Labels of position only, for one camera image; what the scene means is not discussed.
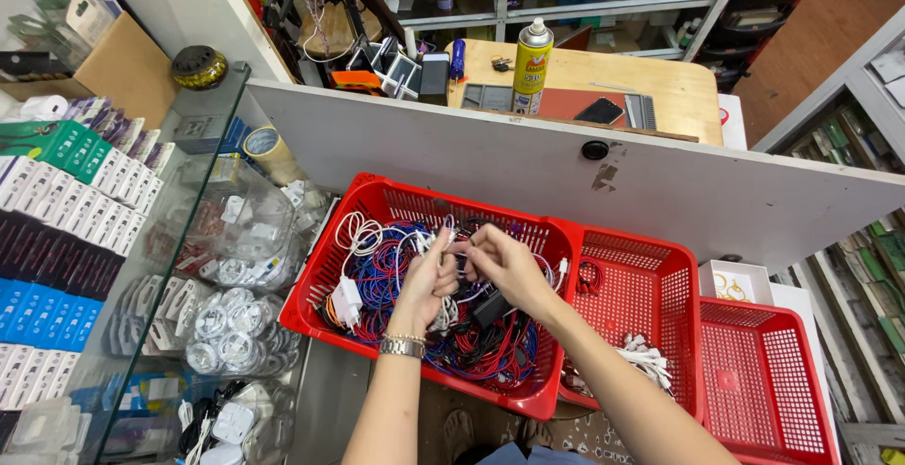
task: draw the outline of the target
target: spray can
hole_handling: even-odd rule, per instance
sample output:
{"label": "spray can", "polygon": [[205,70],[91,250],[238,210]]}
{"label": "spray can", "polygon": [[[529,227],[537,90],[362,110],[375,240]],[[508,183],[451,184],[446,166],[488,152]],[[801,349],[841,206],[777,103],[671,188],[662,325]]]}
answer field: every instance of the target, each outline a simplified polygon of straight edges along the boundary
{"label": "spray can", "polygon": [[547,64],[553,49],[553,32],[544,26],[544,20],[534,18],[518,34],[518,51],[515,55],[515,79],[512,82],[512,111],[536,115],[547,79]]}

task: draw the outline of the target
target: floor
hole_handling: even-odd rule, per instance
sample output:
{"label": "floor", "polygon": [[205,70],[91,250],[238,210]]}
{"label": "floor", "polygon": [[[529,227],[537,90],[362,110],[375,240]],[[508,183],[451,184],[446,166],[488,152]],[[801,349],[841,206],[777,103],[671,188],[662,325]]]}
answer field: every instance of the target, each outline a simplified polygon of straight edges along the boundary
{"label": "floor", "polygon": [[[586,413],[584,409],[569,412],[566,409],[570,407],[558,407],[558,412],[566,417]],[[419,465],[449,465],[443,427],[446,416],[455,409],[464,409],[471,415],[475,443],[479,444],[501,446],[514,440],[518,426],[524,420],[496,405],[422,379],[418,413],[418,435],[422,439],[418,446]],[[603,413],[551,421],[548,425],[553,433],[553,449],[574,448],[582,457],[602,465],[634,463]]]}

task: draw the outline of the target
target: silver metal watch band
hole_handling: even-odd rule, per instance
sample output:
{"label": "silver metal watch band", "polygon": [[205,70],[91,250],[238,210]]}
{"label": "silver metal watch band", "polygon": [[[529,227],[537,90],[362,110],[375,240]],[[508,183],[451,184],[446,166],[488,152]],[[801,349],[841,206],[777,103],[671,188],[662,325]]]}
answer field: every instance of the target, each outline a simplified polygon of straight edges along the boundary
{"label": "silver metal watch band", "polygon": [[411,355],[417,359],[424,359],[424,344],[407,339],[386,337],[380,342],[381,354]]}

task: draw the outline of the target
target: red basket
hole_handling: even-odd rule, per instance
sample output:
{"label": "red basket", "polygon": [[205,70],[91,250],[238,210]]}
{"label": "red basket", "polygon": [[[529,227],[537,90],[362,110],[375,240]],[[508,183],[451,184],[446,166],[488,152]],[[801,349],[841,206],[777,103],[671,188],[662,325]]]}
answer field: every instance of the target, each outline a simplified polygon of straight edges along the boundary
{"label": "red basket", "polygon": [[[622,345],[628,332],[647,336],[669,360],[676,402],[701,423],[704,386],[694,255],[672,242],[596,227],[584,227],[581,252],[597,259],[604,278],[599,295],[575,293],[572,307],[608,343]],[[584,278],[591,280],[593,274]],[[600,410],[594,398],[565,386],[560,385],[559,395]]]}
{"label": "red basket", "polygon": [[710,434],[743,463],[838,465],[801,318],[703,298],[700,319]]}
{"label": "red basket", "polygon": [[[568,258],[569,265],[573,266],[581,240],[580,228],[567,221],[531,216],[392,182],[370,173],[359,173],[324,229],[299,282],[292,288],[280,313],[280,323],[293,331],[308,334],[371,359],[378,357],[376,345],[358,343],[332,332],[306,301],[310,296],[321,297],[324,290],[319,289],[319,286],[335,286],[338,283],[346,251],[337,246],[334,236],[339,221],[347,213],[356,210],[366,218],[381,223],[402,218],[428,222],[435,227],[441,226],[448,214],[455,216],[456,221],[473,216],[488,219],[502,225],[504,230],[519,230],[510,235],[526,243],[532,252],[543,256],[551,266],[558,265],[563,257]],[[576,271],[577,267],[570,269],[560,288],[561,297],[564,293],[569,293],[568,287],[574,283]],[[440,372],[426,363],[421,368],[421,375],[481,400],[496,403],[504,409],[546,421],[556,410],[563,351],[547,330],[539,325],[537,331],[534,370],[526,382],[512,390],[493,390]]]}

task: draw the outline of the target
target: white partition board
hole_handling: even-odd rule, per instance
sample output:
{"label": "white partition board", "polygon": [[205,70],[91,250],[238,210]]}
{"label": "white partition board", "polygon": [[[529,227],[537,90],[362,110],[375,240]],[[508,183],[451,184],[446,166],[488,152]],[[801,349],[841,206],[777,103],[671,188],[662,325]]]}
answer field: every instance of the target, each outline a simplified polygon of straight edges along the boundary
{"label": "white partition board", "polygon": [[[771,273],[905,205],[905,177],[252,78],[314,182],[359,171],[541,216],[670,240]],[[587,160],[586,141],[611,145]]]}

